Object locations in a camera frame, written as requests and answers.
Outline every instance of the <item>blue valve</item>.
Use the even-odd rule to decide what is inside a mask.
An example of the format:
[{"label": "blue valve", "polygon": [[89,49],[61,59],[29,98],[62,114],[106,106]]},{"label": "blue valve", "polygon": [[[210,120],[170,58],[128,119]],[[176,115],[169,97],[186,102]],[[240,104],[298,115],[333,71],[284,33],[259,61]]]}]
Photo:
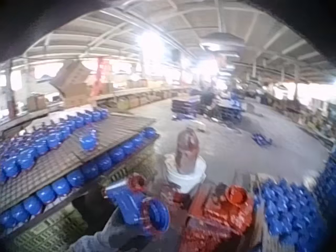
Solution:
[{"label": "blue valve", "polygon": [[127,225],[139,225],[145,235],[152,236],[168,230],[170,216],[161,201],[144,194],[144,184],[142,176],[133,174],[106,187],[105,193],[119,206]]}]

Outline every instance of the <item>sleeve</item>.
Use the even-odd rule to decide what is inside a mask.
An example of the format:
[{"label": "sleeve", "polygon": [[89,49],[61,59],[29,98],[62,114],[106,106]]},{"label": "sleeve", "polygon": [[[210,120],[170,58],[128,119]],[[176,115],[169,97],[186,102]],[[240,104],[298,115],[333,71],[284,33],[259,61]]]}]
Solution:
[{"label": "sleeve", "polygon": [[139,227],[124,224],[120,210],[117,208],[103,231],[93,236],[81,237],[69,247],[67,252],[115,252],[134,238],[143,237],[141,234]]}]

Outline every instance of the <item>concrete floor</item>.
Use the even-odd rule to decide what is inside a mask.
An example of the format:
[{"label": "concrete floor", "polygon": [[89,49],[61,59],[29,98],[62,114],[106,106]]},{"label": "concrete floor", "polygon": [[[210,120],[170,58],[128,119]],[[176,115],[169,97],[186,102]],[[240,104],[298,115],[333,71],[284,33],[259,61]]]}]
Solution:
[{"label": "concrete floor", "polygon": [[[323,167],[328,152],[321,143],[300,130],[286,117],[269,107],[246,100],[247,111],[240,124],[218,124],[199,116],[206,132],[197,132],[200,155],[207,163],[207,178],[232,183],[235,171],[267,173],[301,182],[302,176]],[[176,139],[188,120],[172,121],[171,100],[163,100],[131,110],[132,113],[156,118],[153,125],[161,137],[156,142],[159,166],[163,155],[175,152]],[[261,132],[273,139],[267,148],[258,146],[251,133]]]}]

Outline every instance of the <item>plastic crate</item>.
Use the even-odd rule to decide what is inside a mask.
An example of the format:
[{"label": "plastic crate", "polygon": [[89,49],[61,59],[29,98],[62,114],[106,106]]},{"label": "plastic crate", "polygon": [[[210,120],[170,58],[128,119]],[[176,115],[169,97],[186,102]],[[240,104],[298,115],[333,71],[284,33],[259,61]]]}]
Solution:
[{"label": "plastic crate", "polygon": [[65,251],[84,235],[87,223],[70,203],[7,243],[8,251]]}]

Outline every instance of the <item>ceiling light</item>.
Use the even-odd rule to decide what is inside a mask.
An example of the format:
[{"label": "ceiling light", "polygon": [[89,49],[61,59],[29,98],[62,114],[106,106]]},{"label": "ceiling light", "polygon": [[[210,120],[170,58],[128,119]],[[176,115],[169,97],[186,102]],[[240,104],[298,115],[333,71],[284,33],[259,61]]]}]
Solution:
[{"label": "ceiling light", "polygon": [[218,73],[220,76],[231,76],[232,74],[229,72],[219,72]]},{"label": "ceiling light", "polygon": [[200,41],[205,51],[240,51],[245,46],[243,39],[229,33],[211,33]]},{"label": "ceiling light", "polygon": [[236,67],[234,65],[226,65],[226,69],[234,70]]}]

